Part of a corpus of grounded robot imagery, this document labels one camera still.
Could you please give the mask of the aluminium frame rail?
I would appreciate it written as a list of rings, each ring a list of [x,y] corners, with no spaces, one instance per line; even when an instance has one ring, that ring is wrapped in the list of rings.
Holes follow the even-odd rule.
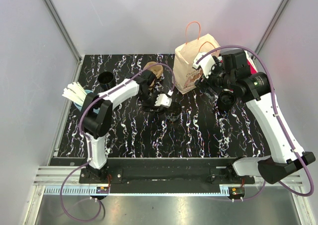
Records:
[[[254,184],[130,181],[80,184],[74,166],[38,169],[26,225],[315,225],[309,199]]]

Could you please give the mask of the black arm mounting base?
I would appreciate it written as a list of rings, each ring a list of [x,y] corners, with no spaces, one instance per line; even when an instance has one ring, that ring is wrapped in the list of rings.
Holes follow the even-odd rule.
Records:
[[[79,183],[112,184],[130,181],[209,181],[217,184],[254,184],[249,176],[239,177],[231,165],[235,158],[109,158],[99,171],[85,166]]]

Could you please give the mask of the beige paper takeout bag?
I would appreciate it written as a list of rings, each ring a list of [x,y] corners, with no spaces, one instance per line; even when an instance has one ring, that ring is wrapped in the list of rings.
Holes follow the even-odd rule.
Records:
[[[199,53],[209,52],[220,47],[216,39],[206,34],[201,36],[198,31],[195,38],[185,37],[185,43],[175,49],[175,57],[173,64],[173,73],[176,80],[176,88],[182,94],[195,88],[195,81],[198,80],[203,71],[201,68],[193,68],[193,62]]]

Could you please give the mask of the black coffee cup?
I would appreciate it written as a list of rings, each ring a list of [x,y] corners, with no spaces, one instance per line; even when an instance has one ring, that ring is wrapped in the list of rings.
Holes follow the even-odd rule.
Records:
[[[110,90],[116,86],[116,79],[112,72],[102,72],[97,78],[99,85],[104,91]]]
[[[175,122],[179,118],[181,111],[181,105],[177,102],[172,102],[170,107],[165,111],[166,118],[171,122]]]
[[[229,111],[236,103],[236,100],[237,98],[231,91],[223,91],[217,100],[218,109],[221,111]]]

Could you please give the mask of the black marble pattern mat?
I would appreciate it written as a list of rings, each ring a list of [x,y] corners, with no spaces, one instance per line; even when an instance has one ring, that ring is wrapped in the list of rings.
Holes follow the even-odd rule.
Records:
[[[120,83],[148,62],[173,66],[174,54],[85,55],[78,82],[84,89],[100,93],[100,73],[109,71]],[[134,97],[113,112],[105,137],[108,157],[261,157],[270,149],[251,111],[238,101],[228,113],[219,112],[218,96],[207,97],[197,88],[181,94],[176,88],[173,101],[182,111],[176,122],[164,114],[142,110]],[[80,112],[72,104],[62,132],[56,157],[87,157],[85,138],[79,134]]]

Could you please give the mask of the red cloth napkin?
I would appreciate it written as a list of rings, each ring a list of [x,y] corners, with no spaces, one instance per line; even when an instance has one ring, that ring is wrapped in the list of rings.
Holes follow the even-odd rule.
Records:
[[[250,66],[250,72],[251,72],[251,74],[256,74],[256,73],[257,73],[257,70],[256,70],[256,68],[254,67],[253,62],[251,62],[250,59],[248,59],[247,62],[248,62],[248,65]]]

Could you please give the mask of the light blue holder cup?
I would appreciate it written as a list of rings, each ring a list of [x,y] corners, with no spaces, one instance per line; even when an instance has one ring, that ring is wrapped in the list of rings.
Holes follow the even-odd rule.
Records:
[[[85,91],[87,94],[92,93],[92,91],[91,91],[91,90],[88,90],[88,89],[85,89],[84,91]],[[75,106],[79,111],[82,110],[83,102],[82,102],[81,104],[77,104],[77,103],[74,102],[73,104],[74,104],[74,106]]]

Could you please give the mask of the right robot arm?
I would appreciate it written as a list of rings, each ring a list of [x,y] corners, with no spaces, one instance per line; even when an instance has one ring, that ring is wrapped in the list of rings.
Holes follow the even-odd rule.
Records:
[[[203,74],[195,82],[205,93],[218,94],[217,108],[231,111],[241,100],[256,118],[270,148],[264,158],[245,157],[236,160],[226,170],[226,179],[238,183],[244,176],[262,177],[275,184],[315,161],[312,152],[304,151],[284,119],[269,77],[262,72],[253,74],[244,49],[230,50],[218,60],[212,54],[199,52],[193,68]]]

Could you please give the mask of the lower brown pulp cup carrier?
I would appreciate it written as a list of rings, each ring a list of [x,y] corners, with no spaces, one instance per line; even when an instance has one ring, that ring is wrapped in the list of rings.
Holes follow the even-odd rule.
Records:
[[[148,66],[153,65],[153,67],[150,67],[149,70],[156,76],[156,78],[153,80],[153,82],[149,85],[149,88],[153,88],[156,81],[161,77],[163,74],[163,66],[162,65],[156,65],[156,62],[148,62],[144,68],[147,68]]]

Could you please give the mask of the white wooden stirrer bundle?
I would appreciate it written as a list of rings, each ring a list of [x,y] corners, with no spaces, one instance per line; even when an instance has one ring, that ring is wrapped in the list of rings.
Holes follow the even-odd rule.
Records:
[[[63,97],[75,102],[77,104],[84,103],[87,93],[79,82],[72,82],[64,88]]]

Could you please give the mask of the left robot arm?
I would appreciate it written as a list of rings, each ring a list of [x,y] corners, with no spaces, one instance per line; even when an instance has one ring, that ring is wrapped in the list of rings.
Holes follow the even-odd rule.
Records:
[[[172,93],[150,92],[156,76],[150,70],[124,79],[120,84],[104,93],[87,94],[81,107],[79,130],[86,139],[88,154],[85,168],[90,178],[102,183],[107,178],[107,156],[105,136],[111,128],[113,110],[132,97],[139,97],[143,110],[162,113],[172,104]]]

